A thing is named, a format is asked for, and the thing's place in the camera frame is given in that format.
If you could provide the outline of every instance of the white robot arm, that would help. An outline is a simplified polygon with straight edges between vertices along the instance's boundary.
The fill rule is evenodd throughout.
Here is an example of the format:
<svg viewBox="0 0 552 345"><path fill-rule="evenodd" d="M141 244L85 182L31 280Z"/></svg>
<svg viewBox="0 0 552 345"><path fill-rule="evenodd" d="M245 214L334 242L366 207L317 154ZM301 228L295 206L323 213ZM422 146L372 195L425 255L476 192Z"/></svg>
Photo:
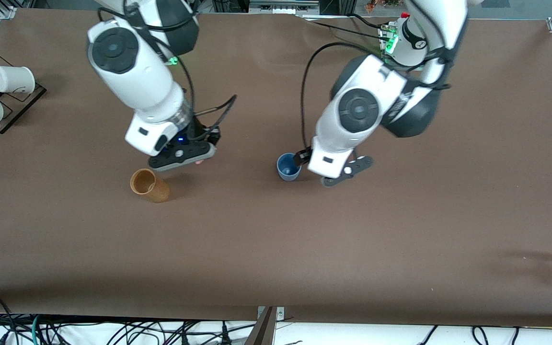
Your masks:
<svg viewBox="0 0 552 345"><path fill-rule="evenodd" d="M199 32L195 13L184 0L125 0L123 8L89 29L87 54L103 82L134 109L125 140L155 156L149 165L157 171L212 157L219 135L203 133L164 65L193 50Z"/></svg>
<svg viewBox="0 0 552 345"><path fill-rule="evenodd" d="M484 0L467 0L468 6L477 6ZM416 68L423 64L427 55L427 38L421 30L415 16L409 13L402 13L402 17L389 25L397 28L397 44L386 54L391 57L396 66Z"/></svg>
<svg viewBox="0 0 552 345"><path fill-rule="evenodd" d="M352 177L358 164L348 158L379 125L399 138L416 136L436 113L467 22L466 0L407 0L406 6L427 39L423 73L403 76L374 55L348 63L311 146L308 169L329 181Z"/></svg>

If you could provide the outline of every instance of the mug rack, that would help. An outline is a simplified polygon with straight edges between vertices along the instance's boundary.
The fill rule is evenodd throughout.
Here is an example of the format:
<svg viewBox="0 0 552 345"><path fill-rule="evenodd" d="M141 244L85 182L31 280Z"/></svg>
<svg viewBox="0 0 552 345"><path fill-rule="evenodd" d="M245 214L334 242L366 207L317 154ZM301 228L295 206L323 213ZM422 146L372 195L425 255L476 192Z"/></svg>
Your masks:
<svg viewBox="0 0 552 345"><path fill-rule="evenodd" d="M0 66L15 67L0 55ZM0 121L0 134L6 131L46 93L46 88L35 82L35 90L24 97L20 93L0 92L0 103L4 107L4 117Z"/></svg>

